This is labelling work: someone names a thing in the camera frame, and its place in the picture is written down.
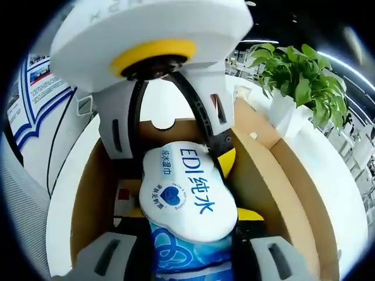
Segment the cardboard flap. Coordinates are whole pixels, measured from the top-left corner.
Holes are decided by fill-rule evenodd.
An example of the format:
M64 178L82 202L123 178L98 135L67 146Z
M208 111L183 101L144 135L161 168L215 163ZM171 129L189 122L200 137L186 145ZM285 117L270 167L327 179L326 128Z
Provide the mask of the cardboard flap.
M188 141L202 143L202 134L194 119L176 119L173 126L167 130L156 129L151 121L139 124L142 148L147 151L160 148L169 142Z
M279 140L280 136L267 119L255 112L255 110L244 99L237 98L234 103L234 126L246 134L257 133L256 140L265 148L271 149Z
M292 183L309 219L315 237L316 250L319 254L321 278L339 280L335 233L318 189L301 161L284 140L281 139L271 149L271 152Z
M80 250L113 225L118 180L101 139L96 143L84 168L71 218L71 263Z
M237 206L262 215L271 235L281 235L305 257L308 269L319 276L319 258L304 208L272 153L234 127L237 157L230 181Z

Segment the white pot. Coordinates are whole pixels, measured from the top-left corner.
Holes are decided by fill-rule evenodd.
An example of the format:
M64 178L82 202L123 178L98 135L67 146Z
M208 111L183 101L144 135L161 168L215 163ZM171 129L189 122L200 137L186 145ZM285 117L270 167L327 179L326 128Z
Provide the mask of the white pot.
M292 97L283 97L279 91L272 91L268 119L282 138L293 138L313 116L313 111L301 105L296 107Z

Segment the white package lid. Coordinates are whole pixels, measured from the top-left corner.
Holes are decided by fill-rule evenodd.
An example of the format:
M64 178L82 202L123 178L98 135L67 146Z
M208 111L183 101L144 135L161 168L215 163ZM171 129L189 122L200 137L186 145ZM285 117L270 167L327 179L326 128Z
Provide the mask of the white package lid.
M194 243L218 241L232 231L234 198L203 145L173 142L152 149L143 167L139 203L151 222Z

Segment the blue package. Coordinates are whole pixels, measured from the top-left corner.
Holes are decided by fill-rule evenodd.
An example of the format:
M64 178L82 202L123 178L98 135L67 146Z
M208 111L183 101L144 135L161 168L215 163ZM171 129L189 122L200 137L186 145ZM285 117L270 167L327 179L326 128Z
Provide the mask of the blue package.
M233 281L231 262L194 272L157 274L157 281Z
M231 235L216 242L194 244L175 237L167 229L151 222L150 226L155 249L154 271L156 273L201 269L230 260Z

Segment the yellow ring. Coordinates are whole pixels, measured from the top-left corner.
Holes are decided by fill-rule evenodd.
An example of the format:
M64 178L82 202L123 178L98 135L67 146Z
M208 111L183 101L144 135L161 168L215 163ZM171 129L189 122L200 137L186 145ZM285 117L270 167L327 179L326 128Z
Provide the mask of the yellow ring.
M149 57L174 54L187 57L190 60L196 54L196 45L186 39L160 39L144 43L123 52L110 65L110 72L121 76L121 72L141 60Z

